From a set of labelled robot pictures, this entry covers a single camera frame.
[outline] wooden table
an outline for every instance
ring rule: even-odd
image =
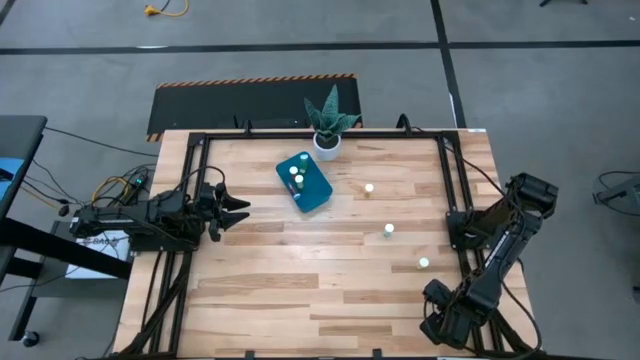
[[[464,157],[498,181],[487,134],[460,130],[459,135]],[[188,131],[165,133],[152,194],[179,182],[187,137]],[[203,235],[191,267],[179,356],[244,356],[245,350],[258,357],[371,356],[374,348],[385,356],[469,355],[433,345],[418,329],[424,286],[436,278],[455,288],[461,280],[445,228],[448,206],[436,142],[343,141],[336,161],[319,163],[334,189],[331,200],[309,214],[294,207],[274,168],[311,151],[310,140],[211,143],[209,165],[226,173],[230,194],[251,202],[251,216],[224,233],[220,243]],[[196,153],[192,169],[198,159]],[[500,198],[481,174],[469,167],[467,174],[477,208]],[[215,184],[220,175],[207,171],[205,180]],[[375,185],[370,198],[366,183]],[[463,204],[459,187],[456,194]],[[396,229],[388,239],[382,235],[387,223]],[[431,265],[419,271],[423,256]],[[155,257],[145,253],[134,262],[115,351],[140,329]],[[160,278],[159,271],[156,291]],[[520,266],[506,283],[530,308]],[[535,344],[530,322],[506,294],[500,309],[522,338]],[[166,319],[172,319],[172,310]],[[167,323],[161,350],[168,344]],[[491,348],[488,331],[483,333]]]

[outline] gray floor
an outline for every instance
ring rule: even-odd
[[[637,1],[537,2],[442,1],[449,39],[640,39]],[[0,48],[437,39],[428,1],[193,0],[179,19],[147,19],[144,3],[17,0],[0,26]],[[171,10],[181,7],[173,0]],[[456,50],[453,60],[467,123],[488,129],[501,178],[527,171],[560,187],[556,215],[524,254],[544,347],[637,358],[640,308],[630,287],[640,283],[640,224],[594,206],[590,193],[597,174],[638,169],[640,48]],[[143,137],[159,82],[333,72],[358,74],[368,126],[392,126],[400,112],[422,127],[453,126],[437,50],[0,56],[0,112],[46,115],[51,126],[157,152]],[[148,162],[51,133],[36,158],[84,199],[106,176]],[[30,175],[45,179],[35,168]],[[43,230],[56,219],[24,194],[11,216]],[[3,288],[19,283],[8,277]],[[0,294],[0,339],[23,294]],[[0,358],[101,355],[122,296],[41,300],[29,327],[43,342],[25,349],[0,341]]]

